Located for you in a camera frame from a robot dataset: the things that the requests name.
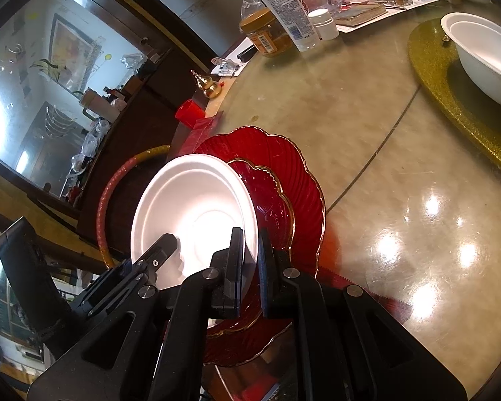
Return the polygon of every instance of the white cap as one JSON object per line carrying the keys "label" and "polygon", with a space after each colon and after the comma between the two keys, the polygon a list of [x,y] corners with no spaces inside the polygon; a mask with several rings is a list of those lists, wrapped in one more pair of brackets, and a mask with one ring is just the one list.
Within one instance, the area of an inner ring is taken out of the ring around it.
{"label": "white cap", "polygon": [[308,14],[308,19],[310,19],[312,25],[318,25],[332,21],[332,15],[330,14],[328,9],[322,8],[312,10]]}

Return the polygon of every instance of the gold placemat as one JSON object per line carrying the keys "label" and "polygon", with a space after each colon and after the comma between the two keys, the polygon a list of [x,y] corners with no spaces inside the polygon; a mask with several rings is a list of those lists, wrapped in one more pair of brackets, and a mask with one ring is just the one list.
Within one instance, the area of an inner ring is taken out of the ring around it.
{"label": "gold placemat", "polygon": [[471,81],[444,34],[439,18],[418,25],[408,40],[410,62],[450,121],[501,167],[501,105]]}

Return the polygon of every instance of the marble tabletop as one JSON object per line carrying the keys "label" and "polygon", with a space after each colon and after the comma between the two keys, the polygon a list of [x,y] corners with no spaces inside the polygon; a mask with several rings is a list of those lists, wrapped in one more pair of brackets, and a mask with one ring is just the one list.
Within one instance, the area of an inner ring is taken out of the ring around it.
{"label": "marble tabletop", "polygon": [[450,11],[501,25],[495,5],[439,1],[307,53],[257,55],[218,132],[256,125],[299,147],[339,240],[322,264],[410,303],[405,327],[472,397],[501,361],[501,171],[426,95],[406,49]]}

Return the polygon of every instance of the white tube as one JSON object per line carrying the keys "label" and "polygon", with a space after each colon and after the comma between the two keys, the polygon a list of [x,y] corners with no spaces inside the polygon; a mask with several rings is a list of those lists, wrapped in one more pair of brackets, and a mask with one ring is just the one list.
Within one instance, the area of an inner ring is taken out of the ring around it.
{"label": "white tube", "polygon": [[299,51],[314,48],[319,37],[299,0],[262,0],[286,29]]}

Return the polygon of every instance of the plastic lid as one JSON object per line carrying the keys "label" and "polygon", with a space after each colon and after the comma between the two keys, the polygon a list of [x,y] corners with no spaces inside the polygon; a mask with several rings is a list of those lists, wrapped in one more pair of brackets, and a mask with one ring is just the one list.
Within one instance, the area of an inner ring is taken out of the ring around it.
{"label": "plastic lid", "polygon": [[312,10],[308,14],[308,19],[310,19],[310,22],[312,25],[316,24],[323,24],[325,22],[332,21],[332,15],[330,14],[328,9],[316,9]]}
{"label": "plastic lid", "polygon": [[245,19],[242,19],[239,23],[239,28],[241,28],[244,33],[254,33],[260,27],[263,27],[274,20],[276,20],[276,18],[273,12],[269,8],[265,7],[257,12],[254,12],[251,16],[247,16]]}

